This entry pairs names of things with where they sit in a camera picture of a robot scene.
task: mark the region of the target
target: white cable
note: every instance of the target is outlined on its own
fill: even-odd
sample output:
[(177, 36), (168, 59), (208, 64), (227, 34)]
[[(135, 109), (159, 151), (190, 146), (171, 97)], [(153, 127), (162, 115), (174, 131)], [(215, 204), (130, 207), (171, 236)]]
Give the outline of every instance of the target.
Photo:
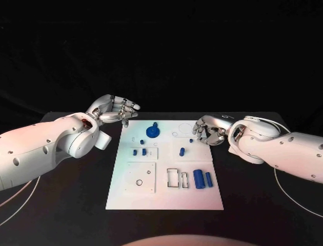
[(22, 188), (16, 191), (16, 193), (0, 204), (0, 207), (18, 195), (18, 193), (25, 189), (25, 187), (29, 185), (31, 180), (25, 183)]
[[(267, 122), (270, 122), (270, 123), (273, 123), (273, 124), (276, 124), (276, 125), (279, 125), (282, 128), (283, 128), (283, 130), (289, 133), (289, 130), (279, 124), (279, 123), (276, 123), (275, 121), (272, 121), (272, 120), (269, 120), (269, 119), (263, 119), (263, 118), (257, 118), (257, 119), (260, 119), (260, 120), (263, 120), (263, 121), (267, 121)], [(283, 190), (283, 188), (282, 188), (282, 186), (280, 186), (280, 183), (279, 183), (279, 180), (277, 180), (277, 177), (276, 177), (276, 169), (273, 168), (273, 176), (275, 176), (275, 180), (276, 180), (276, 184), (277, 184), (277, 186), (279, 186), (279, 188), (280, 188), (280, 191), (282, 191), (282, 193), (286, 195), (286, 197), (290, 199), (290, 201), (306, 211), (306, 212), (309, 212), (311, 214), (314, 214), (314, 215), (316, 215), (318, 217), (321, 217), (323, 218), (323, 216), (319, 215), (319, 214), (316, 214), (316, 213), (314, 213), (311, 210), (308, 210), (292, 198), (290, 198), (290, 196), (286, 194), (286, 192), (285, 192), (285, 190)]]
[(38, 180), (40, 180), (40, 176), (38, 176), (38, 178), (37, 178), (35, 186), (34, 186), (34, 188), (32, 188), (32, 190), (31, 190), (29, 196), (28, 196), (27, 199), (25, 199), (25, 202), (22, 203), (22, 205), (19, 206), (19, 208), (16, 209), (16, 211), (14, 212), (14, 214), (8, 217), (8, 219), (0, 224), (0, 226), (11, 219), (11, 217), (18, 213), (18, 211), (19, 211), (21, 208), (24, 207), (24, 205), (25, 205), (27, 201), (29, 200), (29, 197), (32, 196), (32, 193), (34, 193), (34, 191), (35, 191), (35, 187), (37, 187)]

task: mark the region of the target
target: white pegboard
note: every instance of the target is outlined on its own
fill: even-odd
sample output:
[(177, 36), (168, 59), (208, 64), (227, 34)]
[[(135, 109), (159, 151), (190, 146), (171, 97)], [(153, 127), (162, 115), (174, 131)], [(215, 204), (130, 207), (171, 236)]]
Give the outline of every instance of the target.
[[(145, 129), (153, 122), (158, 124), (159, 135), (148, 138)], [(195, 136), (191, 134), (194, 122), (192, 120), (130, 120), (128, 128), (122, 128), (104, 209), (223, 210), (210, 148), (195, 141)], [(142, 156), (142, 148), (152, 154)], [(179, 156), (179, 148), (185, 150), (184, 156)], [(151, 167), (153, 167), (153, 174), (146, 174), (146, 171), (152, 171), (148, 170)], [(166, 187), (166, 169), (171, 168), (178, 170), (178, 188)], [(195, 169), (203, 170), (203, 175), (210, 172), (211, 188), (195, 189), (192, 178)], [(181, 188), (184, 172), (187, 189)], [(139, 186), (135, 184), (138, 180), (142, 180)]]

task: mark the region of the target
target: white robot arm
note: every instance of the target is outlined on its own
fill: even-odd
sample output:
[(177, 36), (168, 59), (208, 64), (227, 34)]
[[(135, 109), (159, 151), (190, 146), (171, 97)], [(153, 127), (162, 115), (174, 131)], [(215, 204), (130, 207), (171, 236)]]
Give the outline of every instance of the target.
[(86, 113), (70, 114), (0, 135), (0, 191), (48, 172), (63, 159), (80, 158), (94, 146), (104, 149), (110, 137), (99, 131), (103, 123), (136, 116), (139, 106), (126, 99), (103, 95)]
[[(227, 115), (204, 115), (195, 122), (192, 134), (208, 145), (218, 145), (227, 136), (228, 152), (249, 163), (266, 162), (290, 175), (323, 183), (323, 137), (298, 132), (280, 135), (273, 121), (259, 119), (246, 116), (236, 121)], [(204, 128), (210, 133), (207, 138), (200, 137)]]

